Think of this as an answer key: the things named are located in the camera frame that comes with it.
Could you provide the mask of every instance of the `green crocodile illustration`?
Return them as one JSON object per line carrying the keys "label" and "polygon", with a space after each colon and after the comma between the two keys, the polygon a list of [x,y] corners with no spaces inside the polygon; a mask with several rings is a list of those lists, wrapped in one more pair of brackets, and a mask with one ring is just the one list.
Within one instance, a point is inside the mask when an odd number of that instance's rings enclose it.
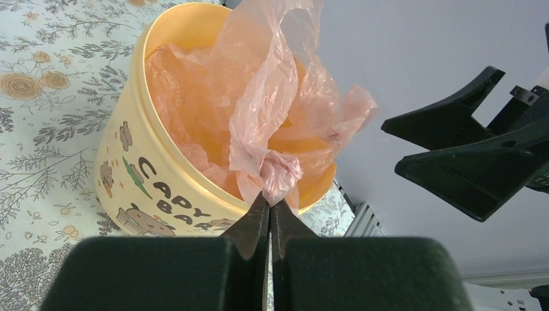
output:
{"label": "green crocodile illustration", "polygon": [[128,161],[126,161],[126,158],[122,157],[122,160],[124,162],[124,165],[126,166],[126,170],[128,171],[128,174],[131,176],[131,178],[133,179],[133,182],[135,183],[135,185],[141,189],[141,191],[143,193],[145,193],[145,195],[147,195],[149,198],[153,198],[149,192],[147,192],[147,190],[145,190],[145,187],[143,187],[143,183],[141,183],[141,181],[139,181],[139,178],[137,178],[137,176],[135,175],[135,173],[133,172],[133,170],[131,169]]}

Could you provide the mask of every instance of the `yellow bucket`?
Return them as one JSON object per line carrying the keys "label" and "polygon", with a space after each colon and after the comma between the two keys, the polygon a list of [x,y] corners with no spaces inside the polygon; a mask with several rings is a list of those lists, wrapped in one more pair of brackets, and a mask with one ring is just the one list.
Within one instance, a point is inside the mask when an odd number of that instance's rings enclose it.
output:
{"label": "yellow bucket", "polygon": [[[128,83],[105,129],[95,165],[103,208],[131,235],[219,235],[249,208],[181,154],[155,111],[145,77],[145,60],[161,45],[212,46],[229,12],[206,3],[178,5],[137,40]],[[334,175],[332,164],[315,187],[300,188],[300,214],[330,189]]]}

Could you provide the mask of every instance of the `cartoon animal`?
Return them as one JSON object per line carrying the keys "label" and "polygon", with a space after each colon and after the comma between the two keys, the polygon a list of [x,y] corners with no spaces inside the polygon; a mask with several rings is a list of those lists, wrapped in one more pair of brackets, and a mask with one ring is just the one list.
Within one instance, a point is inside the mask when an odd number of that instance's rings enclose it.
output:
{"label": "cartoon animal", "polygon": [[133,145],[133,139],[131,138],[127,121],[124,121],[123,125],[120,127],[120,141],[122,142],[124,151],[128,151],[129,147]]}
{"label": "cartoon animal", "polygon": [[107,195],[109,196],[109,198],[112,198],[113,193],[111,192],[111,188],[115,184],[115,181],[113,180],[113,168],[109,166],[109,163],[107,161],[104,161],[99,168],[99,173],[101,175],[101,181],[103,182],[103,186],[107,191]]}
{"label": "cartoon animal", "polygon": [[212,220],[208,224],[213,225],[214,227],[217,227],[217,229],[214,229],[214,231],[217,230],[227,230],[230,226],[232,226],[236,221],[235,220],[229,220],[229,219],[219,219],[219,220]]}
{"label": "cartoon animal", "polygon": [[135,206],[126,211],[119,208],[117,220],[134,235],[175,236],[174,227],[159,222]]}
{"label": "cartoon animal", "polygon": [[128,160],[126,160],[125,157],[122,157],[122,161],[124,162],[124,166],[126,167],[126,170],[128,171],[128,174],[131,176],[131,179],[133,180],[133,183],[143,192],[146,196],[148,196],[150,199],[152,199],[151,195],[145,187],[143,187],[143,183],[145,182],[145,179],[143,176],[141,176],[141,173],[137,170],[137,167],[133,164],[129,164]]}

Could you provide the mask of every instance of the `floral tablecloth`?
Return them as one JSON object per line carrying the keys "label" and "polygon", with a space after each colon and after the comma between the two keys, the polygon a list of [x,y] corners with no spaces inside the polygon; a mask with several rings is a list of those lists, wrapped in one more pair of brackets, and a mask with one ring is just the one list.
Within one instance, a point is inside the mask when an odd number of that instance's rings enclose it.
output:
{"label": "floral tablecloth", "polygon": [[[93,160],[134,42],[176,4],[0,0],[0,310],[37,309],[75,243],[122,234],[95,196]],[[302,215],[325,236],[352,219],[336,187]]]}

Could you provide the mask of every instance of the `pink plastic bag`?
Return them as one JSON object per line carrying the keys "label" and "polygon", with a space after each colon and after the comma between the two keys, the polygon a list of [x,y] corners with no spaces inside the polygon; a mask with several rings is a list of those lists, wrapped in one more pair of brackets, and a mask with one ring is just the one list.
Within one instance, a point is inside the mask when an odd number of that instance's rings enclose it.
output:
{"label": "pink plastic bag", "polygon": [[[297,208],[298,181],[318,180],[377,108],[358,86],[341,100],[314,54],[322,4],[243,0],[211,49],[166,45],[146,62],[153,102],[182,153],[248,204],[263,191],[270,204],[286,198]],[[314,148],[284,147],[302,142]]]}

